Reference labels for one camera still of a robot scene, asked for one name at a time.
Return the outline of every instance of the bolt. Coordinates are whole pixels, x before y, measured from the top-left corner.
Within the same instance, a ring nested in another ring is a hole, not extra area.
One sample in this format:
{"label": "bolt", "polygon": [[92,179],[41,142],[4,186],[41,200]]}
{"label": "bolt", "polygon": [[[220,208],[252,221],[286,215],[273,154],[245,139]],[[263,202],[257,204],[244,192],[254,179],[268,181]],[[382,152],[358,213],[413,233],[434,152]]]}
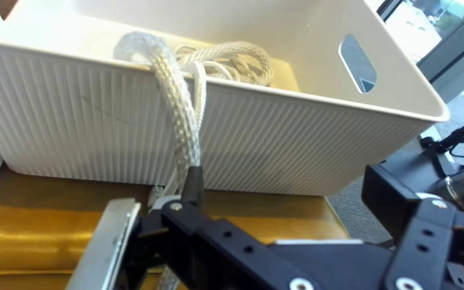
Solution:
{"label": "bolt", "polygon": [[313,284],[303,278],[295,278],[291,283],[291,290],[315,290]]}
{"label": "bolt", "polygon": [[444,210],[448,208],[448,205],[444,200],[434,200],[432,205]]}
{"label": "bolt", "polygon": [[418,284],[416,281],[410,279],[410,278],[397,279],[395,286],[399,290],[423,290],[421,284]]}
{"label": "bolt", "polygon": [[170,208],[171,208],[173,212],[181,212],[181,210],[183,210],[183,204],[171,204]]}

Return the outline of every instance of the white plastic basket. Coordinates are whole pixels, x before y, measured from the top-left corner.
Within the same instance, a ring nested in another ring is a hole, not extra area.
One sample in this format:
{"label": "white plastic basket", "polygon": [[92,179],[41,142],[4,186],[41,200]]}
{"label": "white plastic basket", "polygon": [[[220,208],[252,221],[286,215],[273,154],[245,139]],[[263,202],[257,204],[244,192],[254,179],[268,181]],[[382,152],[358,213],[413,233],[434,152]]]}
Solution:
{"label": "white plastic basket", "polygon": [[[112,59],[133,31],[247,41],[276,59],[274,88],[210,81],[208,189],[331,196],[448,118],[363,0],[20,0],[0,20],[0,154],[12,170],[167,183],[173,130],[157,80]],[[368,94],[339,54],[347,36],[378,73]]]}

